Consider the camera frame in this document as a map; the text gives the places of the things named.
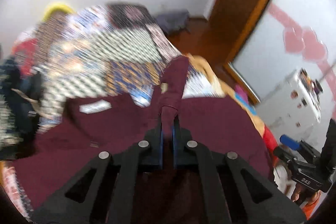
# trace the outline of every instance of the white tag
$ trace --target white tag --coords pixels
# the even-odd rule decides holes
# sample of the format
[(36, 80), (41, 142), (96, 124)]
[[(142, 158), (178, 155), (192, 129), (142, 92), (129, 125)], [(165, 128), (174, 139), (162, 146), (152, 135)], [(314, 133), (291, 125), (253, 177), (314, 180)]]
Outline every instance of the white tag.
[(83, 113), (86, 113), (86, 114), (91, 114), (91, 113), (102, 112), (102, 111), (110, 109), (110, 108), (112, 108), (111, 103), (109, 103), (105, 100), (100, 100), (100, 101), (92, 103), (92, 104), (79, 106), (79, 111), (83, 112)]

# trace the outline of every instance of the maroon garment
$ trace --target maroon garment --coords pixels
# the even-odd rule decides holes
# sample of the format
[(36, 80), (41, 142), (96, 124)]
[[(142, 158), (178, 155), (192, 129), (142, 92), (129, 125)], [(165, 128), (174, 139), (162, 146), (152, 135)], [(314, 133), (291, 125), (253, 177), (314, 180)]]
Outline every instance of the maroon garment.
[[(70, 99), (63, 122), (38, 136), (38, 153), (13, 162), (33, 208), (64, 185), (90, 159), (101, 151), (122, 152), (142, 140), (162, 114), (164, 170), (139, 174), (134, 196), (133, 222), (202, 223), (204, 220), (200, 178), (184, 170), (173, 170), (169, 151), (171, 126), (179, 115), (181, 127), (191, 131), (194, 140), (212, 151), (236, 151), (261, 175), (273, 179), (267, 148), (248, 114), (230, 97), (181, 100), (189, 61), (174, 59), (165, 69), (161, 83), (168, 90), (154, 89), (150, 107), (135, 105), (129, 94), (116, 97)], [(104, 99), (112, 108), (85, 114), (79, 106)]]

